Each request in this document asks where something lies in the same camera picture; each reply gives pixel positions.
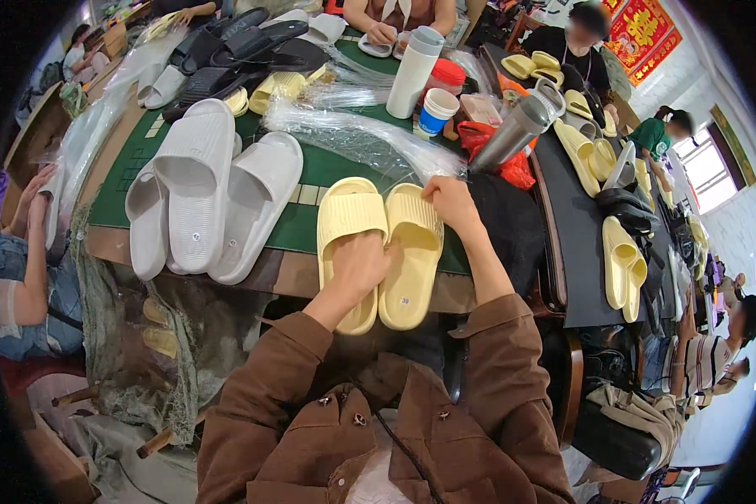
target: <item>red plastic bag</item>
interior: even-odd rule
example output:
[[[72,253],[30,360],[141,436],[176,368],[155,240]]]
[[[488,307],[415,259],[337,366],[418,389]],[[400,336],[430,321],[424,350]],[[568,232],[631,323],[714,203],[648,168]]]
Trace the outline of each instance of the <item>red plastic bag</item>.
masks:
[[[470,152],[470,160],[496,133],[496,128],[484,123],[463,121],[456,125],[459,130],[459,138],[462,140],[462,148]],[[498,167],[501,178],[524,191],[534,186],[534,177],[529,167],[529,160],[523,151],[512,156]]]

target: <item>white water bottle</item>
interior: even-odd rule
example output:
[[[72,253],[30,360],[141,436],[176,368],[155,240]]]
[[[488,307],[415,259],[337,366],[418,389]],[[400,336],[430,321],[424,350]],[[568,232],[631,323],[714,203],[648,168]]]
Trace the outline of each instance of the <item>white water bottle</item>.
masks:
[[[418,26],[409,36],[409,45],[389,92],[386,111],[393,117],[408,119],[428,82],[433,64],[443,50],[445,38],[429,26]]]

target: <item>red jar lid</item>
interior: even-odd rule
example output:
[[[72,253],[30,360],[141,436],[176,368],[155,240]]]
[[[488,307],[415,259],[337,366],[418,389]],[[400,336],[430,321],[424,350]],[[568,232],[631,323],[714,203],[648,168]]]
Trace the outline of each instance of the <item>red jar lid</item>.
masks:
[[[462,86],[465,83],[465,71],[451,60],[437,59],[433,64],[431,76],[447,86]]]

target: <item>green shirt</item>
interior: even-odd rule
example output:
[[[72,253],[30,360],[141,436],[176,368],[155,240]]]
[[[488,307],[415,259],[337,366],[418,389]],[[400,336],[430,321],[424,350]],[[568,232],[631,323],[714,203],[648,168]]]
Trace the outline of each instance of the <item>green shirt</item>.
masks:
[[[672,140],[664,130],[664,121],[654,117],[648,118],[639,124],[635,131],[630,133],[629,138],[633,140],[636,147],[643,147],[650,151],[650,157],[657,161],[672,144]]]

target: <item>gray thermos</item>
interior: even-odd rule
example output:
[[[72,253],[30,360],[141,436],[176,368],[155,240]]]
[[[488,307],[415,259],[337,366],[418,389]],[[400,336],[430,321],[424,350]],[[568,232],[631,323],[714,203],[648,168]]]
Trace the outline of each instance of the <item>gray thermos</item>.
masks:
[[[468,169],[471,173],[490,173],[520,152],[551,124],[549,111],[537,97],[524,96],[484,147],[475,155]]]

